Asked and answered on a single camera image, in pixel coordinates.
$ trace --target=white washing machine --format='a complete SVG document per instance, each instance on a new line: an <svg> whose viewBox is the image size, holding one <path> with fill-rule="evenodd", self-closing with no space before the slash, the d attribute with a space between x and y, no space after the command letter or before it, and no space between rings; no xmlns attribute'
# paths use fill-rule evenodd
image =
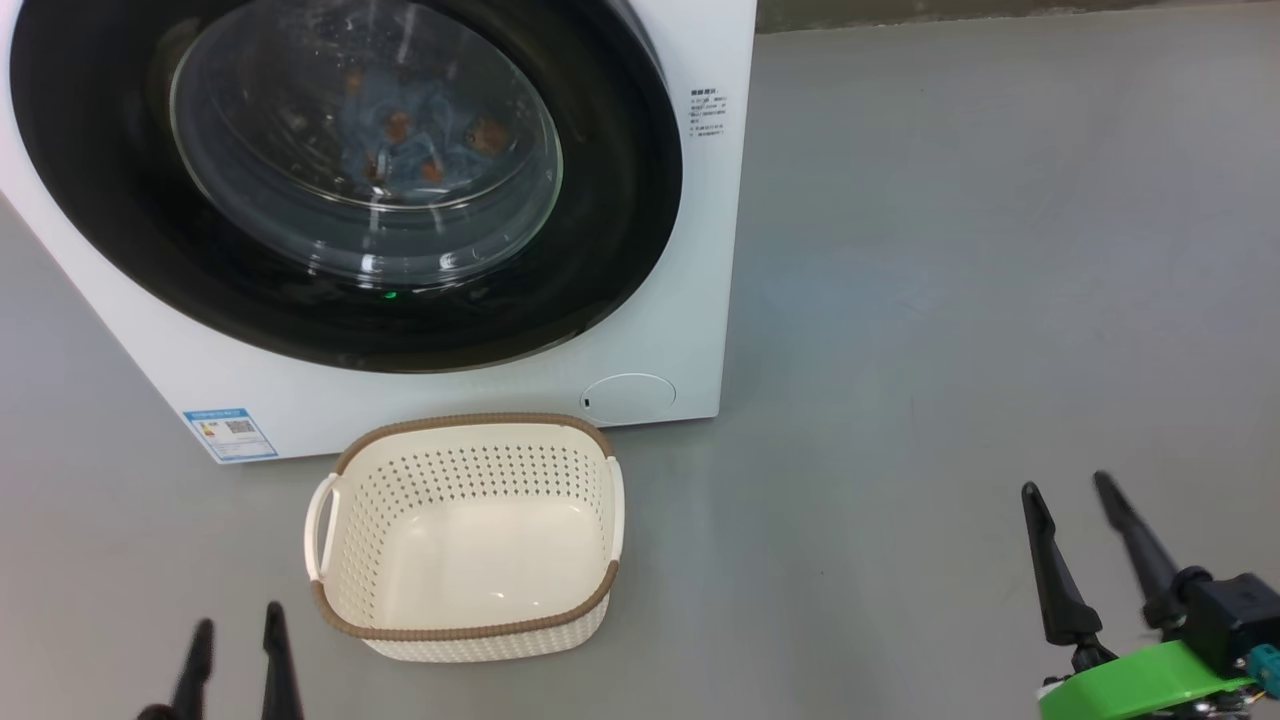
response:
<svg viewBox="0 0 1280 720"><path fill-rule="evenodd" d="M754 0L0 8L0 190L219 462L717 414Z"/></svg>

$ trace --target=bright green plastic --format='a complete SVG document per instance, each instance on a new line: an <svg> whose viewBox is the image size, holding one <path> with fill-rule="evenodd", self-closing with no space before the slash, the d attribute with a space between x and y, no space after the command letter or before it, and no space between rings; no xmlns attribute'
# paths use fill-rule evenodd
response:
<svg viewBox="0 0 1280 720"><path fill-rule="evenodd" d="M1068 678L1041 698L1041 717L1126 720L1251 682L1219 678L1181 641L1160 643Z"/></svg>

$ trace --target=white plastic basket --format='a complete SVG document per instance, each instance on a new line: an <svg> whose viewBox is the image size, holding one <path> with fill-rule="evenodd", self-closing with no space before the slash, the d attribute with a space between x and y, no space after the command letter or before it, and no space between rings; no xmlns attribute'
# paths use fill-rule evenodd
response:
<svg viewBox="0 0 1280 720"><path fill-rule="evenodd" d="M596 428L465 415L388 425L347 448L311 498L305 553L320 612L378 652L506 660L595 633L622 528L622 471Z"/></svg>

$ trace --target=concrete floor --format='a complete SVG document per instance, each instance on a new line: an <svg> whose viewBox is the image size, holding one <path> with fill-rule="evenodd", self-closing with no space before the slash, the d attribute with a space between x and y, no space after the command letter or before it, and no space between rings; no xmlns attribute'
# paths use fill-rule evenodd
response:
<svg viewBox="0 0 1280 720"><path fill-rule="evenodd" d="M1096 468L1180 561L1280 583L1276 37L1280 5L760 40L723 414L612 433L609 616L530 661L329 629L330 460L214 466L5 210L4 715L132 717L209 615L209 716L255 717L278 598L312 720L1033 716L1070 653L1024 480L1119 652L1149 635Z"/></svg>

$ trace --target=round glass window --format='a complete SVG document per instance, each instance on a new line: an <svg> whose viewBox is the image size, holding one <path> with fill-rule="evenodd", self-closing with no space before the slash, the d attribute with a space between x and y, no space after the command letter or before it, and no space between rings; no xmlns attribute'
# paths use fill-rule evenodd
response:
<svg viewBox="0 0 1280 720"><path fill-rule="evenodd" d="M174 72L169 120L232 222L361 287L472 279L550 214L559 141L488 41L403 0L257 0Z"/></svg>

